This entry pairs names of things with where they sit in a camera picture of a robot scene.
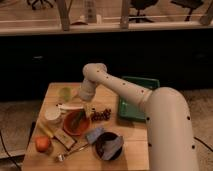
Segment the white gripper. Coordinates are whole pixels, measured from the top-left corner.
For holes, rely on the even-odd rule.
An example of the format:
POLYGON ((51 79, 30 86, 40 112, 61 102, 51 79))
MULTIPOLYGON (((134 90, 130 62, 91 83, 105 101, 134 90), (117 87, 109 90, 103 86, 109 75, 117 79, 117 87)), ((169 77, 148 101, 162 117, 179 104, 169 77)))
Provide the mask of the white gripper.
POLYGON ((83 101, 91 101, 95 96, 96 87, 97 85, 94 82, 84 79, 78 90, 79 97, 83 101))

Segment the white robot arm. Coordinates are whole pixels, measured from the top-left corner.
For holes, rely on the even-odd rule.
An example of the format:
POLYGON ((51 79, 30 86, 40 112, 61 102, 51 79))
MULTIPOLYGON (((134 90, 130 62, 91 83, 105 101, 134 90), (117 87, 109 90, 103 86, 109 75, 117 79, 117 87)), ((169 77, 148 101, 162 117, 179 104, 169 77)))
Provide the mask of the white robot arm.
POLYGON ((199 171, 188 104, 170 87, 150 90, 107 73, 103 63, 83 67, 78 95, 90 102, 103 85, 146 114, 150 171, 199 171))

